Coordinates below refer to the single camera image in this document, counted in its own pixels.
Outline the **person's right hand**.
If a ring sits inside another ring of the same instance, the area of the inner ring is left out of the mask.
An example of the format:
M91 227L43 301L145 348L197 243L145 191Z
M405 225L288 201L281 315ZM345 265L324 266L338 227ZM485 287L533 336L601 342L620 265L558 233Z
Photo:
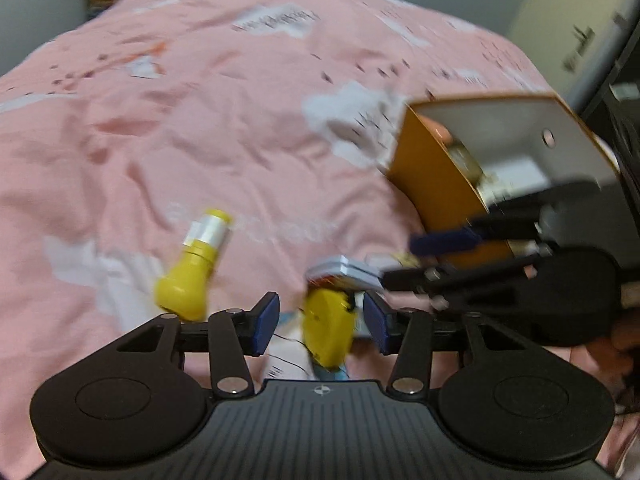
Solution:
M570 362L600 380L618 414L639 411L639 310L632 309L606 336L574 348Z

